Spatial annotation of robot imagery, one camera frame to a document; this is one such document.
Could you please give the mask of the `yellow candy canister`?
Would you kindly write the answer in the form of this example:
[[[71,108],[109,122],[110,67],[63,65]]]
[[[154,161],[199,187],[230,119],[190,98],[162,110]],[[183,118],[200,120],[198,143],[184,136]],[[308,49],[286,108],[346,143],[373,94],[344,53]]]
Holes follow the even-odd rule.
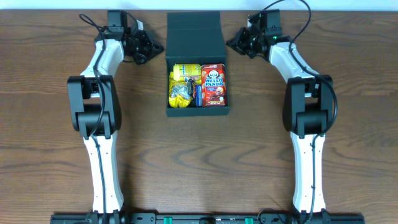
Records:
[[[175,64],[172,78],[176,81],[198,81],[201,78],[201,65],[194,63]]]

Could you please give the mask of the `black gift box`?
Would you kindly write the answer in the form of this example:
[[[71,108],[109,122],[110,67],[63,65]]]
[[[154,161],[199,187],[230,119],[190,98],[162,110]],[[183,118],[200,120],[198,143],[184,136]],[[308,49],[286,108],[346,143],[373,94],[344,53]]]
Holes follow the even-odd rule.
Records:
[[[175,64],[227,64],[218,11],[169,12],[165,48],[166,78]]]

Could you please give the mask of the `red Hello Panda box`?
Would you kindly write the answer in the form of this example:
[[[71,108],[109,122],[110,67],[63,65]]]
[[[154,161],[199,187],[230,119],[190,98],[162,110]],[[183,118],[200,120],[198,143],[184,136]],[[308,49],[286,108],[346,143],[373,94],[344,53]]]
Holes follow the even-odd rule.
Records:
[[[227,105],[224,64],[205,64],[201,66],[201,89],[203,107]]]

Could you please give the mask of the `black Mars candy bar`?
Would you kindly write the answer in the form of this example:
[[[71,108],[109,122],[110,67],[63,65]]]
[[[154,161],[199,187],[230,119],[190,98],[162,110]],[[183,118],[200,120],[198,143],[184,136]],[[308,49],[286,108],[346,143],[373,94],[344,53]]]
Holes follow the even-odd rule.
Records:
[[[189,79],[187,81],[187,87],[188,87],[188,94],[192,98],[192,102],[190,103],[191,107],[196,107],[196,98],[197,98],[197,91],[196,91],[196,83],[193,79]]]

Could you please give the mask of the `yellow snack pouch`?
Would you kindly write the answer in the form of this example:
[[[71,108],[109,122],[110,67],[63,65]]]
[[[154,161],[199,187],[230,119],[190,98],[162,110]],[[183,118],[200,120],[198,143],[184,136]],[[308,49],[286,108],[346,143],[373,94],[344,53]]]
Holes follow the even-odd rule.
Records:
[[[186,81],[176,81],[172,78],[173,72],[169,75],[169,106],[172,108],[186,108],[192,102],[188,94]]]

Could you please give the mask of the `blue Eclipse mint tin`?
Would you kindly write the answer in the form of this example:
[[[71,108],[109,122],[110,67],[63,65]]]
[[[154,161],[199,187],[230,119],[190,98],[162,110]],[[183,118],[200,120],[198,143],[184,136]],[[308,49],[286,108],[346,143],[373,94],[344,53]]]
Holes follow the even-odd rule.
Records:
[[[195,91],[196,91],[195,106],[202,107],[202,87],[201,87],[201,85],[196,85]]]

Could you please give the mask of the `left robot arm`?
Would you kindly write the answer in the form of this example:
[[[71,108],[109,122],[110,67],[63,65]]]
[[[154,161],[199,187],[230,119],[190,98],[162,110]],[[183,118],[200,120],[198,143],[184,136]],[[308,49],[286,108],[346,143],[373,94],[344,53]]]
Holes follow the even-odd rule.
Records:
[[[80,19],[93,26],[95,52],[79,76],[67,80],[72,125],[83,138],[89,154],[93,179],[93,206],[87,223],[121,223],[123,213],[116,158],[116,141],[121,128],[121,106],[114,77],[121,63],[145,64],[164,51],[164,47],[143,23],[124,10],[109,10],[108,23],[98,26],[86,14]]]

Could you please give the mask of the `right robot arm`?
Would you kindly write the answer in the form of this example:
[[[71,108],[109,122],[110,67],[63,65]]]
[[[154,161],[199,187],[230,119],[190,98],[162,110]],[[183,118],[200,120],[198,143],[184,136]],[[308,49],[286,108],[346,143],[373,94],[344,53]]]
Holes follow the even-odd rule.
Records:
[[[316,72],[299,54],[295,39],[283,34],[279,10],[261,10],[229,41],[249,58],[261,57],[286,82],[282,122],[290,133],[295,158],[293,208],[297,223],[322,223],[326,210],[322,189],[322,152],[336,119],[333,80]]]

